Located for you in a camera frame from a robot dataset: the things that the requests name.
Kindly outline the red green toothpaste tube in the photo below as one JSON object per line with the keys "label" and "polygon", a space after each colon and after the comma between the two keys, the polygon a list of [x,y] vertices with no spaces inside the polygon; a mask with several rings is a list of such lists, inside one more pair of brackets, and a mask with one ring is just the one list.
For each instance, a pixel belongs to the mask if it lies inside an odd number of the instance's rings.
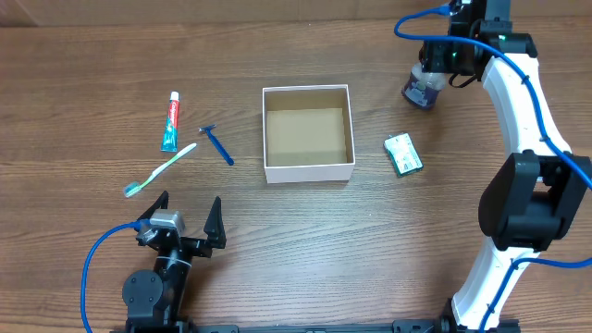
{"label": "red green toothpaste tube", "polygon": [[175,153],[178,150],[179,93],[172,91],[166,117],[166,129],[161,143],[163,152]]}

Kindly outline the blue foaming soap dispenser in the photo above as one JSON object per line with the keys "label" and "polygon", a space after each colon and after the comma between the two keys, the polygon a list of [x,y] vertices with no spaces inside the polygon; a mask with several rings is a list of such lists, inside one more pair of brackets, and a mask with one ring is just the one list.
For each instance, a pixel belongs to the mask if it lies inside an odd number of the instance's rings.
{"label": "blue foaming soap dispenser", "polygon": [[412,105],[420,109],[431,109],[446,85],[444,73],[424,72],[422,64],[417,62],[413,65],[401,94]]}

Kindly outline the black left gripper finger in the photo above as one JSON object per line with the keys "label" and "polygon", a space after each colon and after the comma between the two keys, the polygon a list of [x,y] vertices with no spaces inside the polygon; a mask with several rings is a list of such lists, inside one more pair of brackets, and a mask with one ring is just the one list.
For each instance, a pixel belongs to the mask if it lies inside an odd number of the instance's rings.
{"label": "black left gripper finger", "polygon": [[219,196],[215,198],[212,204],[203,232],[207,235],[207,242],[210,247],[217,249],[226,248],[227,237],[222,220],[221,198]]}
{"label": "black left gripper finger", "polygon": [[168,207],[169,194],[167,191],[163,191],[162,194],[156,199],[156,201],[143,213],[138,219],[150,219],[157,209],[167,209]]}

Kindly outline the blue disposable razor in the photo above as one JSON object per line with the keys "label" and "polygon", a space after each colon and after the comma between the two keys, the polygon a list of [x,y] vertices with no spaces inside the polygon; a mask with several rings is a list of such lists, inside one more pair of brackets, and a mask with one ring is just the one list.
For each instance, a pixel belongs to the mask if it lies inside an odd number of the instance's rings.
{"label": "blue disposable razor", "polygon": [[208,139],[210,140],[210,142],[215,146],[217,151],[224,158],[226,163],[229,166],[233,166],[235,164],[234,160],[232,159],[230,154],[227,152],[227,150],[224,148],[224,146],[221,144],[221,142],[218,140],[218,138],[212,133],[212,130],[215,128],[216,128],[216,124],[212,124],[209,126],[200,127],[199,132],[205,133],[207,135]]}

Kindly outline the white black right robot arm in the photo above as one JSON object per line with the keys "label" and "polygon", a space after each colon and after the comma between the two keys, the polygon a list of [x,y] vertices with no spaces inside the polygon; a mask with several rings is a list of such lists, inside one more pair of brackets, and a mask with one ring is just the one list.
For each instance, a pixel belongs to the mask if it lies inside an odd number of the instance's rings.
{"label": "white black right robot arm", "polygon": [[537,48],[516,33],[508,1],[451,1],[435,8],[450,19],[443,36],[426,36],[424,72],[482,82],[497,113],[506,162],[483,192],[478,222],[485,236],[462,287],[436,320],[437,332],[516,332],[500,320],[526,268],[569,230],[586,191],[591,161],[572,153],[554,124],[539,81]]}

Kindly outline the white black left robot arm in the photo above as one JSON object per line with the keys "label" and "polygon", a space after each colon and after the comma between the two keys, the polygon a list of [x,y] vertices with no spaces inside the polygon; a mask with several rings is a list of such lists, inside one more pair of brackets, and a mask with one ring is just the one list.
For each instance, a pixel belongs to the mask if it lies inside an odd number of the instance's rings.
{"label": "white black left robot arm", "polygon": [[181,212],[170,210],[168,199],[164,191],[135,228],[138,244],[157,251],[157,256],[153,269],[138,270],[123,284],[127,332],[197,332],[192,320],[179,314],[192,259],[209,258],[227,244],[220,198],[215,198],[204,224],[204,239],[184,234]]}

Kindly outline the green white toothbrush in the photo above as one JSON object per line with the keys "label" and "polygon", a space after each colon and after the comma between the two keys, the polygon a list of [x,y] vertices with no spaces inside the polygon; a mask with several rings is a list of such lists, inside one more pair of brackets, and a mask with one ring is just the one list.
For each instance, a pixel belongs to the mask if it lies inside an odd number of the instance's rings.
{"label": "green white toothbrush", "polygon": [[142,189],[144,187],[146,187],[153,180],[155,180],[163,171],[165,171],[168,167],[170,167],[172,164],[177,162],[184,155],[193,151],[197,146],[198,146],[198,144],[196,142],[189,144],[188,146],[184,147],[181,151],[176,153],[172,158],[170,158],[164,164],[157,167],[144,182],[142,182],[142,183],[132,182],[131,184],[126,186],[123,190],[124,196],[126,198],[130,198],[130,197],[136,195],[137,193],[139,193],[140,191],[142,191]]}

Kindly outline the green white soap bar pack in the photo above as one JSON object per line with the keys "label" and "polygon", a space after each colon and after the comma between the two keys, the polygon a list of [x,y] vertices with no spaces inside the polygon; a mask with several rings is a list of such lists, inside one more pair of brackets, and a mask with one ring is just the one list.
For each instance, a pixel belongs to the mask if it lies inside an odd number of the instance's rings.
{"label": "green white soap bar pack", "polygon": [[383,145],[399,178],[419,172],[424,168],[408,133],[391,135]]}

